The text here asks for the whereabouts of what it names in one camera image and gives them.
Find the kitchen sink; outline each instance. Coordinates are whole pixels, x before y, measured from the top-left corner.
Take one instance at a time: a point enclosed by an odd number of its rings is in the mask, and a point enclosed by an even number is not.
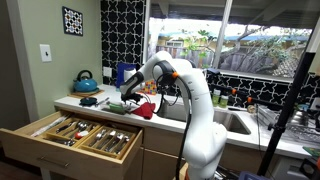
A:
[[[175,121],[186,121],[186,111],[182,103],[176,103],[170,106],[172,102],[163,103],[161,109],[158,112],[158,116]],[[227,129],[229,132],[239,133],[239,134],[251,134],[250,130],[242,122],[238,115],[233,114],[230,111],[217,110],[214,111],[214,122],[218,122]]]

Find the black pole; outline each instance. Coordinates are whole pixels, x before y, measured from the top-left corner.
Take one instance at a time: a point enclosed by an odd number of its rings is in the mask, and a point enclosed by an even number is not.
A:
[[[308,74],[309,68],[311,66],[312,60],[316,54],[320,42],[320,17],[318,18],[317,24],[313,28],[313,31],[310,35],[309,41],[307,43],[306,52],[303,53],[303,58],[299,63],[297,68],[292,87],[289,91],[286,102],[284,103],[283,109],[279,116],[277,123],[274,126],[269,126],[274,129],[272,136],[269,141],[268,148],[265,155],[263,156],[262,162],[260,164],[258,175],[264,176],[270,165],[272,156],[277,148],[277,145],[280,141],[282,133],[284,133],[287,121],[289,119],[290,113],[293,110],[294,103],[297,99],[297,96],[300,92],[301,86],[305,80],[306,75]]]
[[[286,98],[286,102],[283,106],[278,122],[273,126],[274,131],[269,141],[267,151],[260,164],[260,168],[257,173],[258,175],[264,176],[268,170],[272,156],[277,148],[281,135],[285,130],[288,118],[290,116],[290,113],[292,112],[292,109],[296,102],[297,96],[300,92],[304,79],[308,74],[308,71],[314,56],[315,56],[315,53],[309,53],[309,52],[306,52],[303,55],[303,59],[301,60],[299,67],[296,71],[295,78],[292,83],[292,87],[289,91],[288,97]]]

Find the red cloth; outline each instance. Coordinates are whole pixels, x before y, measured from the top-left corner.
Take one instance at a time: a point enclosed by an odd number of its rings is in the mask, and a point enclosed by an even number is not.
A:
[[[139,108],[132,111],[133,114],[144,117],[145,119],[151,119],[153,115],[153,110],[156,108],[155,103],[143,103]]]

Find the window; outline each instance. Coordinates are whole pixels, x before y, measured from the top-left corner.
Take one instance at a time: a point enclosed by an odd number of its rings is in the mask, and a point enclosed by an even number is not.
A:
[[[169,47],[183,47],[183,41],[166,41],[166,46],[169,46]]]
[[[167,11],[152,3],[148,57],[166,50],[199,68],[292,78],[320,9],[318,0],[241,0],[223,17],[225,1],[201,2],[177,0]]]

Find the framed picture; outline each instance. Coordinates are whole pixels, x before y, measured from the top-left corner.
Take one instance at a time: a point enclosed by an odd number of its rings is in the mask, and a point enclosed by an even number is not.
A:
[[[83,36],[82,13],[62,6],[63,29],[65,34]]]

